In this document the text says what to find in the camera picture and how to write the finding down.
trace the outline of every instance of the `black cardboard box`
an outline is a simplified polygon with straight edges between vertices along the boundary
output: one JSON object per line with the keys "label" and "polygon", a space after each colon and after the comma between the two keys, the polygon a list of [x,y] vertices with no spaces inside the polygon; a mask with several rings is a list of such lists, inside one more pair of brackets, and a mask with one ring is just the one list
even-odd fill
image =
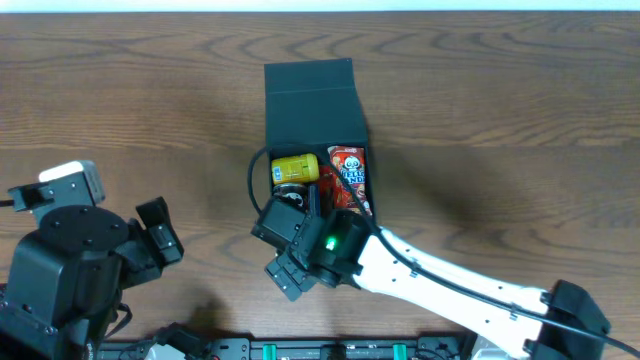
{"label": "black cardboard box", "polygon": [[[308,146],[327,155],[333,145],[364,148],[366,195],[375,218],[369,137],[351,59],[266,64],[264,75],[269,162],[307,153]],[[269,179],[273,188],[271,173]]]}

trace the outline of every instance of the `wooden table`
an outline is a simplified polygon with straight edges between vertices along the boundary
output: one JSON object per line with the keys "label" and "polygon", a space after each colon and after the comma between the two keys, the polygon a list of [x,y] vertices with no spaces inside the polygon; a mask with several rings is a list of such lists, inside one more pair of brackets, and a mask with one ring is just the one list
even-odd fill
{"label": "wooden table", "polygon": [[[125,293],[120,337],[173,321],[256,337],[459,329],[347,287],[289,303],[263,273],[273,249],[249,235],[245,186],[262,65],[351,57],[380,223],[489,276],[580,284],[640,346],[639,45],[637,13],[2,15],[0,188],[92,159],[104,207],[130,217],[166,198],[186,255]],[[0,281],[33,228],[2,211]]]}

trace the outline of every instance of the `black cable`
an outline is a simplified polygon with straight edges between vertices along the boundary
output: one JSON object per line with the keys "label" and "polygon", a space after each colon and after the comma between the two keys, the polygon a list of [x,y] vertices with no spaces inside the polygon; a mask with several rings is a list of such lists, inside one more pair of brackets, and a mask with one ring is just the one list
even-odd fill
{"label": "black cable", "polygon": [[262,213],[260,206],[258,206],[258,202],[256,201],[256,197],[253,195],[253,167],[256,165],[256,161],[264,154],[270,147],[265,146],[262,149],[258,150],[257,153],[253,155],[251,158],[251,162],[249,162],[249,173],[247,174],[247,188],[249,189],[249,199],[251,199],[251,204],[253,204],[253,208],[256,209],[258,214]]}
{"label": "black cable", "polygon": [[[124,355],[125,352],[127,352],[127,356],[129,357],[129,359],[133,359],[133,360],[144,359],[144,357],[146,357],[146,354],[144,353],[144,349],[151,344],[153,344],[153,340],[141,340],[141,341],[138,341],[137,343],[133,343],[125,347],[124,349],[120,350],[120,354],[118,354],[118,360],[124,360],[122,359],[122,355]],[[138,351],[138,348],[140,347],[143,349],[142,353]]]}
{"label": "black cable", "polygon": [[129,325],[131,319],[133,319],[133,313],[131,312],[129,305],[120,303],[120,305],[118,305],[118,311],[124,311],[126,315],[124,316],[124,318],[122,318],[122,320],[120,320],[116,327],[114,327],[111,331],[109,331],[107,335],[104,336],[105,339],[110,338],[118,331],[124,329],[125,326]]}
{"label": "black cable", "polygon": [[[351,194],[353,200],[355,201],[356,205],[358,206],[358,209],[360,210],[360,212],[362,214],[366,214],[366,210],[364,207],[364,204],[362,204],[362,201],[360,201],[360,199],[358,198],[355,189],[351,186],[351,184],[349,184],[349,182],[344,178],[344,176],[342,176],[342,174],[340,173],[340,171],[338,171],[338,169],[335,167],[335,165],[333,165],[329,159],[329,155],[328,154],[324,154],[324,153],[320,153],[318,151],[315,151],[315,149],[313,149],[310,146],[307,146],[308,150],[312,153],[314,153],[318,158],[320,158],[320,160],[322,160],[321,162],[324,162],[326,164],[328,164],[331,167],[331,171],[333,171],[333,173],[340,179],[340,182],[342,183],[342,186],[344,186],[349,193]],[[249,163],[249,171],[248,171],[248,185],[249,185],[249,198],[251,199],[251,202],[253,203],[254,208],[256,209],[256,211],[258,212],[258,214],[261,214],[262,211],[260,210],[260,207],[258,206],[258,203],[256,202],[255,196],[253,194],[253,184],[252,184],[252,178],[253,178],[253,168],[255,166],[256,161],[258,160],[258,158],[264,154],[265,152],[269,151],[271,149],[271,147],[269,146],[265,146],[262,149],[260,149],[255,155],[254,157],[251,159],[251,162]],[[637,359],[640,359],[640,351],[634,349],[633,347],[612,339],[608,336],[605,335],[601,335],[589,330],[583,330],[583,329],[579,329],[570,325],[566,325],[560,322],[557,322],[555,320],[551,320],[551,319],[547,319],[544,316],[530,311],[530,310],[525,310],[520,308],[519,306],[517,306],[516,304],[509,304],[506,303],[504,301],[500,301],[500,300],[496,300],[490,296],[487,296],[485,294],[481,294],[478,293],[476,291],[467,289],[463,286],[460,286],[456,283],[453,283],[447,279],[444,279],[434,273],[431,273],[425,269],[423,269],[420,265],[418,265],[415,262],[412,262],[411,260],[407,259],[406,257],[404,257],[400,252],[398,252],[390,243],[389,241],[382,235],[382,231],[380,230],[380,228],[375,224],[375,222],[373,221],[373,219],[370,216],[366,216],[363,215],[362,216],[365,220],[365,222],[367,223],[367,226],[371,229],[371,232],[373,233],[373,235],[375,235],[378,240],[380,241],[380,243],[382,244],[382,246],[384,246],[384,248],[389,251],[389,253],[396,258],[399,262],[401,262],[403,265],[405,265],[406,267],[408,267],[411,271],[427,278],[428,280],[431,280],[433,282],[435,282],[438,285],[444,286],[449,290],[458,292],[460,294],[463,294],[465,296],[468,296],[472,299],[478,300],[478,301],[482,301],[486,304],[495,306],[499,309],[502,310],[507,310],[512,314],[516,314],[516,315],[522,315],[525,317],[528,317],[530,319],[533,320],[537,320],[540,321],[543,324],[547,324],[553,327],[557,327],[566,331],[570,331],[573,332],[575,334],[584,336],[584,337],[588,337],[590,339],[594,339],[594,340],[598,340],[598,341],[602,341],[606,344],[609,344],[613,347],[616,347],[620,350],[623,350],[633,356],[635,356]]]}

